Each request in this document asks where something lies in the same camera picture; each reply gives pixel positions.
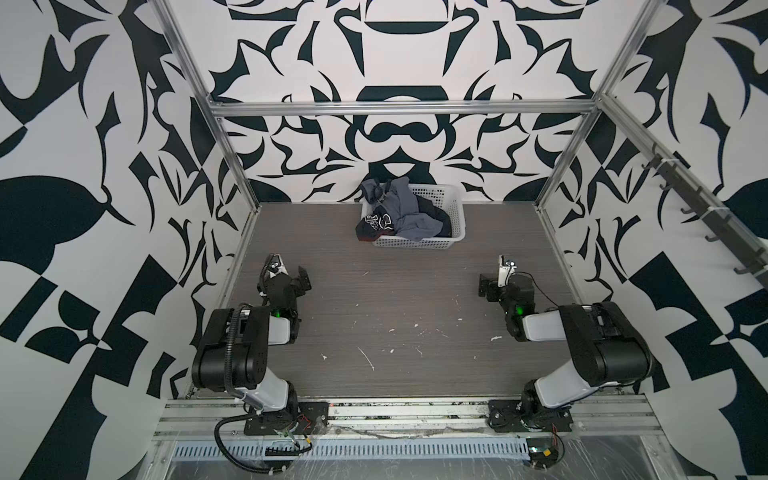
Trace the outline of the black printed tank top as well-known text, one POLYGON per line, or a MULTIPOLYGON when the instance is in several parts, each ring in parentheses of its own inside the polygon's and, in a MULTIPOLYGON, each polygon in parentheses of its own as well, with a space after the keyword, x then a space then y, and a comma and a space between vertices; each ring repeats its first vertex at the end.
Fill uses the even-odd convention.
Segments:
POLYGON ((383 236, 394 235, 395 229, 388 214, 371 214, 357 223, 355 234, 359 241, 373 243, 383 236))

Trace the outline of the small electronics board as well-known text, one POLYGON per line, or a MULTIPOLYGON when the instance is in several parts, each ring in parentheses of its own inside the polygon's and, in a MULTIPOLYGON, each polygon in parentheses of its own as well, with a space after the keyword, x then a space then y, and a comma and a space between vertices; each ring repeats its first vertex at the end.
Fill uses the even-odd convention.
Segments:
POLYGON ((528 459, 524 461, 524 464, 534 470, 550 470, 562 459, 558 446, 549 439, 527 439, 527 449, 528 459))

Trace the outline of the white plastic laundry basket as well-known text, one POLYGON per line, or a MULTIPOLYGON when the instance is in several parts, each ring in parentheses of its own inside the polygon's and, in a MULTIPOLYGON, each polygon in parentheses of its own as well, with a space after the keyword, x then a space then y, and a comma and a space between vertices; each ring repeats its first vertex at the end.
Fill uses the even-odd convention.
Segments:
POLYGON ((461 192, 456 186, 411 183, 409 188, 416 195, 430 200, 436 208, 441 209, 450 217, 451 236, 425 238, 415 242, 401 236, 384 235, 373 241, 372 245, 382 248, 441 250, 448 249, 465 238, 466 220, 461 192))

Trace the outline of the black wall hook rack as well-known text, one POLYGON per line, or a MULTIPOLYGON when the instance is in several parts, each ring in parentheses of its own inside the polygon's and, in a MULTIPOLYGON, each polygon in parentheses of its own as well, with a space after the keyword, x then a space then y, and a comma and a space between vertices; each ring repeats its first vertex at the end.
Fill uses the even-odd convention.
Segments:
POLYGON ((644 171, 658 175, 661 191, 673 192, 684 204, 681 214, 703 222, 710 234, 705 240, 721 243, 739 262, 733 269, 739 276, 749 275, 767 290, 767 246, 707 188, 684 163, 664 151, 658 143, 650 147, 651 156, 644 171))

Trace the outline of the aluminium frame crossbar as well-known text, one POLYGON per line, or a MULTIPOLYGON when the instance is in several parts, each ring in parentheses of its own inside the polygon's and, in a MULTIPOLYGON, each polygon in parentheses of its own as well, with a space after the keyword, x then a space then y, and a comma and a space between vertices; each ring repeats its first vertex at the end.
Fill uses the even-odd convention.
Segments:
POLYGON ((344 116, 417 114, 585 113, 596 105, 589 99, 566 100, 456 100, 350 102, 210 102, 217 117, 344 116))

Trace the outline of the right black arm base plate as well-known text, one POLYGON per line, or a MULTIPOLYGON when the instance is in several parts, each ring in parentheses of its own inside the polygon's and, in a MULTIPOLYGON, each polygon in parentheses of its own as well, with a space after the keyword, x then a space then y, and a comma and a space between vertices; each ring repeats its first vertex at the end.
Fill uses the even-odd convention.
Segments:
POLYGON ((573 418, 569 406, 550 409, 537 401, 491 400, 486 423, 496 433, 559 433, 572 431, 573 418))

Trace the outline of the blue grey tank top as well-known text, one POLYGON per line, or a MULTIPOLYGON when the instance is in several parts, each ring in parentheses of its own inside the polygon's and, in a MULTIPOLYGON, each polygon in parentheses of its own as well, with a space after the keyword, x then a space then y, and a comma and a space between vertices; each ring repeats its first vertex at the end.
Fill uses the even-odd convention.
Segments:
POLYGON ((409 185, 407 177, 386 182, 376 179, 363 181, 360 190, 366 203, 372 208, 372 212, 367 215, 388 214, 393 222, 394 235, 411 241, 450 237, 450 217, 436 208, 430 200, 413 193, 409 185))

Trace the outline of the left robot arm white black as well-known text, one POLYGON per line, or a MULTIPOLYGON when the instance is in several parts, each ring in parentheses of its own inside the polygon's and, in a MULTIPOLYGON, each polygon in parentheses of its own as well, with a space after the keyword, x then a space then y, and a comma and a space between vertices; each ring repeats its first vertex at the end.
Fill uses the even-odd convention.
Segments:
POLYGON ((295 387, 268 367, 268 353, 271 346, 295 343, 301 324, 297 299, 311 289, 303 267, 294 277, 269 270, 258 286, 260 305, 214 310, 192 363, 193 385, 242 402, 261 428, 295 424, 295 387))

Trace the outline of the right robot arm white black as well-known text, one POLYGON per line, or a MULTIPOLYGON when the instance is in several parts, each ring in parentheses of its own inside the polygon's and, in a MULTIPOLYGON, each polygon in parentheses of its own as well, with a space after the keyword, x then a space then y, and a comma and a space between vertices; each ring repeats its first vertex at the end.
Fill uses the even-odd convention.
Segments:
POLYGON ((570 358, 527 382, 518 400, 491 400, 488 426, 497 433, 569 432, 572 406, 604 388, 623 388, 650 377, 654 357, 614 302, 558 305, 538 312, 536 283, 523 274, 497 280, 481 275, 478 295, 500 305, 508 333, 518 342, 567 344, 570 358))

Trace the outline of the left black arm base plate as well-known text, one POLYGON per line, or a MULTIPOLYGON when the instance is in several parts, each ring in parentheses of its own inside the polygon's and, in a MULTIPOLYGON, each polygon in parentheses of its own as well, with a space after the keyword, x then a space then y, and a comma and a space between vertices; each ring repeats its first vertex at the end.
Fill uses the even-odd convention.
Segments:
POLYGON ((326 425, 328 402, 299 402, 280 411, 263 413, 246 421, 246 436, 271 435, 275 432, 309 434, 317 425, 326 425))

